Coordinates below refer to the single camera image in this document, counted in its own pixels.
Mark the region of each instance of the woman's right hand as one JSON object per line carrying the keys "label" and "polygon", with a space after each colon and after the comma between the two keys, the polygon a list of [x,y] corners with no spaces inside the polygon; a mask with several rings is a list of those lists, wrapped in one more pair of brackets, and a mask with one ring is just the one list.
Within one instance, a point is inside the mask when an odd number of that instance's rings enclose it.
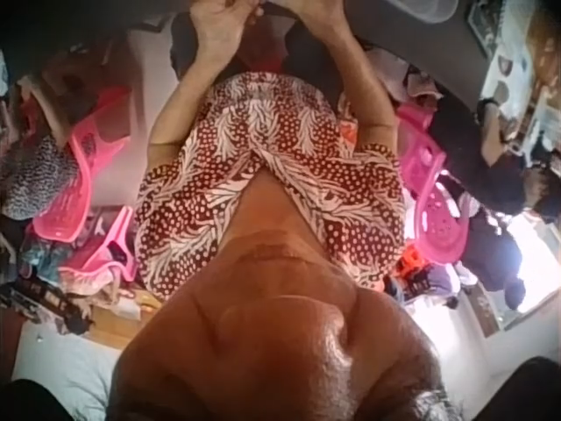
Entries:
{"label": "woman's right hand", "polygon": [[270,0],[292,11],[314,36],[324,39],[346,25],[344,0]]}

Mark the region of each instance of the white cloth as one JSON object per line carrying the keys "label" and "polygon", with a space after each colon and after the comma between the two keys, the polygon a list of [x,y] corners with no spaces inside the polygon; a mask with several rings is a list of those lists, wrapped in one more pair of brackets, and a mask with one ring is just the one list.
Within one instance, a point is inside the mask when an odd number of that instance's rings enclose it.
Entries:
{"label": "white cloth", "polygon": [[8,93],[8,68],[4,60],[4,53],[0,50],[0,96]]}
{"label": "white cloth", "polygon": [[456,272],[458,273],[458,279],[460,283],[466,287],[472,287],[479,282],[477,276],[475,276],[468,268],[466,268],[461,261],[454,265]]}

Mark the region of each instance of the orange object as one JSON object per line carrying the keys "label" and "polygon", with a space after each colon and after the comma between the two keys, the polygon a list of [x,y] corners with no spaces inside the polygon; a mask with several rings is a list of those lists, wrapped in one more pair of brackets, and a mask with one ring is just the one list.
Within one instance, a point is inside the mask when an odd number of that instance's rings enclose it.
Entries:
{"label": "orange object", "polygon": [[415,242],[410,241],[405,246],[393,275],[399,279],[406,279],[408,275],[426,267],[428,264],[429,261],[422,257],[416,249]]}

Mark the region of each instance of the red and white patterned dress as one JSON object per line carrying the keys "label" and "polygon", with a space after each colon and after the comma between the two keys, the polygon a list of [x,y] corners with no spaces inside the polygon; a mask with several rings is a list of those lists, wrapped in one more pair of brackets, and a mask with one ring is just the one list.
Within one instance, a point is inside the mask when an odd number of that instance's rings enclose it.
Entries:
{"label": "red and white patterned dress", "polygon": [[353,152],[323,95],[285,75],[246,73],[208,94],[180,156],[139,195],[140,274],[168,299],[217,253],[250,180],[284,186],[332,261],[374,288],[403,247],[398,162],[384,146]]}

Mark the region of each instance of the hanging clothes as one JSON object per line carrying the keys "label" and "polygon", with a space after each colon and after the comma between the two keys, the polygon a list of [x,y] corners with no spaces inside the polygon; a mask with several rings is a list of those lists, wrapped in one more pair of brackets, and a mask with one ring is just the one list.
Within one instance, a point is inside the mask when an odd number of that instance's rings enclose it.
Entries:
{"label": "hanging clothes", "polygon": [[[0,211],[8,218],[37,217],[78,175],[78,164],[68,146],[61,151],[51,135],[33,143],[31,139],[19,141],[0,157]],[[93,138],[84,140],[87,155],[95,148]]]}
{"label": "hanging clothes", "polygon": [[71,244],[42,239],[31,233],[25,237],[20,250],[20,267],[24,277],[32,275],[54,286],[60,286],[59,266],[74,252]]}

